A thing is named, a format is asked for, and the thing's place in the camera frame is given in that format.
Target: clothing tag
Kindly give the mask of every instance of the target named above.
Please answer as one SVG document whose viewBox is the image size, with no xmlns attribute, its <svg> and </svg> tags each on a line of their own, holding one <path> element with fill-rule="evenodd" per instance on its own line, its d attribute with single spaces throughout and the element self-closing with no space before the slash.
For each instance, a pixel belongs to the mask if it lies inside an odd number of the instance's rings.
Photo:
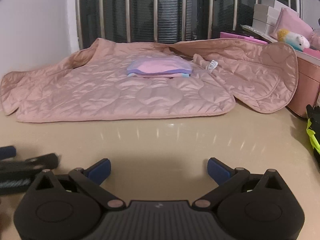
<svg viewBox="0 0 320 240">
<path fill-rule="evenodd" d="M 218 66 L 218 62 L 212 60 L 209 66 L 207 67 L 208 72 L 212 73 L 212 70 L 214 70 L 217 66 Z"/>
</svg>

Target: pink quilted blanket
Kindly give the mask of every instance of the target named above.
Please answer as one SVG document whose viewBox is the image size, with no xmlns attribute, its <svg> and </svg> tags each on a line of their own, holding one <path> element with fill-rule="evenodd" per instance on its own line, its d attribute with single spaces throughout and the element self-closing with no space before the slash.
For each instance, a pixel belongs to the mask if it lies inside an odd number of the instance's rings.
<svg viewBox="0 0 320 240">
<path fill-rule="evenodd" d="M 190 78 L 127 77 L 148 55 L 193 58 Z M 218 66 L 208 73 L 211 60 Z M 298 83 L 297 58 L 285 43 L 237 39 L 115 43 L 97 39 L 56 65 L 10 72 L 1 81 L 5 114 L 21 122 L 151 119 L 224 114 L 235 97 L 261 113 L 285 107 Z"/>
</svg>

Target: pink and purple folded cloth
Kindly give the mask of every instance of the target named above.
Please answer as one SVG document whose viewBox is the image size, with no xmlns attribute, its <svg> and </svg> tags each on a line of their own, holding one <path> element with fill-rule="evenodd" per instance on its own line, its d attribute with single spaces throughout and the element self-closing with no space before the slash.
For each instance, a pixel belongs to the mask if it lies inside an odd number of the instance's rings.
<svg viewBox="0 0 320 240">
<path fill-rule="evenodd" d="M 192 64 L 177 56 L 140 58 L 127 67 L 128 77 L 189 77 Z"/>
</svg>

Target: stack of white boxes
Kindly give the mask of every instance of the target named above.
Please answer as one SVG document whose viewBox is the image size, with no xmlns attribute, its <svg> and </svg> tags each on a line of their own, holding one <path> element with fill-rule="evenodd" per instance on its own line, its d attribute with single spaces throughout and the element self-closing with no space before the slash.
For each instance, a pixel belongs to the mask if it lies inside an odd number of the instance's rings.
<svg viewBox="0 0 320 240">
<path fill-rule="evenodd" d="M 290 9 L 277 0 L 261 0 L 261 4 L 254 5 L 252 27 L 259 32 L 269 35 L 274 30 L 282 8 Z"/>
</svg>

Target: white plush toy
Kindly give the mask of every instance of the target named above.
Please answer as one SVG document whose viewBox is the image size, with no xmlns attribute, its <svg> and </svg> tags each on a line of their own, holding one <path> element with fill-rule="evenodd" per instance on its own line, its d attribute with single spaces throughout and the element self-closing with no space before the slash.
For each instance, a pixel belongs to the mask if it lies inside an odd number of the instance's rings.
<svg viewBox="0 0 320 240">
<path fill-rule="evenodd" d="M 285 42 L 299 51 L 310 48 L 310 43 L 304 36 L 290 32 L 287 29 L 278 31 L 278 41 Z"/>
</svg>

